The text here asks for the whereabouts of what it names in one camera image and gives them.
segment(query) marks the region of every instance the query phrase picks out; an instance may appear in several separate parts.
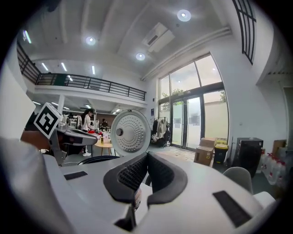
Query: white pillar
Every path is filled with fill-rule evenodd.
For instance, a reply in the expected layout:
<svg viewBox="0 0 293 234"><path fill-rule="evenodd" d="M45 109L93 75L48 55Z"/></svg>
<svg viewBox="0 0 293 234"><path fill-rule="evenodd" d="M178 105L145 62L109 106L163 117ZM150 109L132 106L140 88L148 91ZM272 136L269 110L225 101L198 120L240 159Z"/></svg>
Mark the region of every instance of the white pillar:
<svg viewBox="0 0 293 234"><path fill-rule="evenodd" d="M58 111L62 114L63 111L63 106L64 106L64 100L65 100L65 96L63 94L61 94L59 96L59 102L58 102Z"/></svg>

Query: black cabinet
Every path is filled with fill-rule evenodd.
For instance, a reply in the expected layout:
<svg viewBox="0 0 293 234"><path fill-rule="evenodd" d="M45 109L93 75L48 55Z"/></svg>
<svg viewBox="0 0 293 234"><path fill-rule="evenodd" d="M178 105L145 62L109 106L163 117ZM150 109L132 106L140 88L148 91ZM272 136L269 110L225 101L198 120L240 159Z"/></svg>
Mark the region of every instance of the black cabinet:
<svg viewBox="0 0 293 234"><path fill-rule="evenodd" d="M263 140L258 138L237 138L232 166L245 168L252 178L260 161L263 143Z"/></svg>

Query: black mesh grille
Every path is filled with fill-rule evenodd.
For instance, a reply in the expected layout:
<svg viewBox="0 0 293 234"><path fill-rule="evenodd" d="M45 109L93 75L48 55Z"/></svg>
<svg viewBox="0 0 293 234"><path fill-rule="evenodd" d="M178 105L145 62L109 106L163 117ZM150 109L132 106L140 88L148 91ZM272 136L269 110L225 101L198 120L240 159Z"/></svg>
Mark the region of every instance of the black mesh grille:
<svg viewBox="0 0 293 234"><path fill-rule="evenodd" d="M118 181L136 191L147 174L147 157L126 166L118 174Z"/></svg>
<svg viewBox="0 0 293 234"><path fill-rule="evenodd" d="M149 157L148 160L148 173L152 179L152 191L157 192L172 182L174 172L154 157Z"/></svg>

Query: gray chair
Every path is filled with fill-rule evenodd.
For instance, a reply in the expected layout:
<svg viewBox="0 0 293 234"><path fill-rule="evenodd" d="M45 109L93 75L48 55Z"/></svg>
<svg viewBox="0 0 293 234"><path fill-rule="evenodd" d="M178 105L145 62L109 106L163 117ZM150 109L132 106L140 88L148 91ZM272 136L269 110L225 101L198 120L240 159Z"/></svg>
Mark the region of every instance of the gray chair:
<svg viewBox="0 0 293 234"><path fill-rule="evenodd" d="M227 169L223 175L233 180L235 183L239 184L241 187L245 188L251 194L252 191L252 182L250 173L243 167L231 167Z"/></svg>

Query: white shirt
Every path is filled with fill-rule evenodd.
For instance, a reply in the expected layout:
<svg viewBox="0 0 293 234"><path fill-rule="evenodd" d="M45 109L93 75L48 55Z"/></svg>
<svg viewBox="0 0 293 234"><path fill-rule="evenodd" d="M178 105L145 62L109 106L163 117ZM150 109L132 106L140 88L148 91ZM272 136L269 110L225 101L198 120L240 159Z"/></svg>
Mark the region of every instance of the white shirt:
<svg viewBox="0 0 293 234"><path fill-rule="evenodd" d="M88 131L89 129L95 130L94 127L91 126L91 118L89 115L86 115L84 118L84 124L82 126L82 130Z"/></svg>

